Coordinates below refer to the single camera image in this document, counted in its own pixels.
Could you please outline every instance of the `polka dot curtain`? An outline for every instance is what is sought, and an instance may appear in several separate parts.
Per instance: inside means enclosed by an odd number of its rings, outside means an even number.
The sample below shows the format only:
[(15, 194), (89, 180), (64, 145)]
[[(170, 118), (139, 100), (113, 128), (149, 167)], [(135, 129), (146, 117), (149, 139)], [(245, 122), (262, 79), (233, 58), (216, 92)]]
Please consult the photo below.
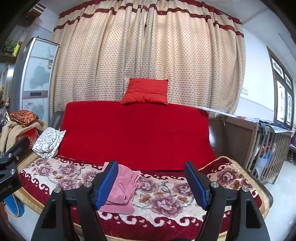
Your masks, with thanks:
[(120, 101), (129, 78), (140, 77), (147, 12), (139, 5), (103, 1), (60, 15), (51, 37), (61, 45), (51, 84), (51, 116), (73, 101)]
[(51, 115), (72, 101), (120, 101), (131, 77), (168, 79), (170, 103), (236, 110), (245, 71), (240, 21), (204, 2), (92, 0), (61, 13), (51, 40), (61, 45)]
[(141, 75), (168, 79), (170, 103), (233, 114), (245, 58), (240, 24), (216, 9), (178, 0), (149, 8)]

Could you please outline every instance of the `clothing pile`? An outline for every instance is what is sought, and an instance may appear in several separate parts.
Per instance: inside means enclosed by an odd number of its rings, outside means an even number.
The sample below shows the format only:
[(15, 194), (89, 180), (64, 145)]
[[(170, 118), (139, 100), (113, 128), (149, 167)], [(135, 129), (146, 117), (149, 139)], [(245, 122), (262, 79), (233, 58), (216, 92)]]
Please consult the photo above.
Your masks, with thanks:
[[(105, 162), (102, 171), (108, 166)], [(100, 208), (100, 211), (107, 213), (132, 214), (133, 195), (137, 188), (141, 186), (139, 177), (140, 171), (132, 171), (124, 165), (118, 165), (118, 175), (113, 184), (107, 202)]]
[(53, 158), (58, 153), (58, 147), (65, 136), (66, 131), (58, 131), (48, 127), (36, 140), (32, 150), (41, 158)]
[(8, 151), (16, 143), (18, 136), (34, 128), (42, 133), (46, 129), (46, 123), (29, 110), (11, 113), (10, 121), (2, 128), (0, 134), (0, 151)]

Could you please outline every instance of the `refrigerator door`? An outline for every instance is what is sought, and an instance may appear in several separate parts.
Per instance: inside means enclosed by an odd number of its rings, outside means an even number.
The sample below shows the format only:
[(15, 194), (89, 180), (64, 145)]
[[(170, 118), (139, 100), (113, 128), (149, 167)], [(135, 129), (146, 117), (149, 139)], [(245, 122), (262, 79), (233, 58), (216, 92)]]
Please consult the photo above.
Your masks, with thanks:
[(34, 37), (28, 50), (20, 88), (20, 110), (49, 122), (49, 90), (59, 45)]
[(40, 120), (48, 122), (48, 98), (23, 99), (23, 110), (30, 110), (39, 116)]

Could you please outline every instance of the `pink towel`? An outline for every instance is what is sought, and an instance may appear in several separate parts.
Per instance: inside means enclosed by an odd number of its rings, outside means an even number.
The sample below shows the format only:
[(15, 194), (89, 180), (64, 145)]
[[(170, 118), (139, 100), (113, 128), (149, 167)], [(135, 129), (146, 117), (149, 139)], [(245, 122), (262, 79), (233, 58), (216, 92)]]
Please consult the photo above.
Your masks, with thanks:
[[(103, 171), (109, 162), (105, 162)], [(118, 175), (113, 184), (109, 197), (105, 205), (101, 206), (100, 211), (107, 213), (132, 214), (133, 194), (140, 187), (138, 181), (140, 171), (132, 171), (124, 165), (118, 165)]]

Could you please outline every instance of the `white tile floor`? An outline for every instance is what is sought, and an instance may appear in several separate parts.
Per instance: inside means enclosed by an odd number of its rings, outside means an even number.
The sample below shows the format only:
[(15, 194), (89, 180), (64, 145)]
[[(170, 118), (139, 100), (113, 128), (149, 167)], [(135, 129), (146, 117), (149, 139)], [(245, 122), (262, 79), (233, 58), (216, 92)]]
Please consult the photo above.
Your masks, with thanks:
[[(273, 185), (265, 186), (271, 192), (274, 203), (265, 219), (271, 241), (283, 241), (296, 221), (296, 167), (284, 162), (281, 173)], [(20, 218), (9, 217), (11, 225), (26, 240), (30, 241), (39, 215), (25, 206)]]
[(265, 219), (271, 241), (283, 241), (296, 222), (296, 166), (285, 161), (275, 184), (266, 183), (274, 203)]

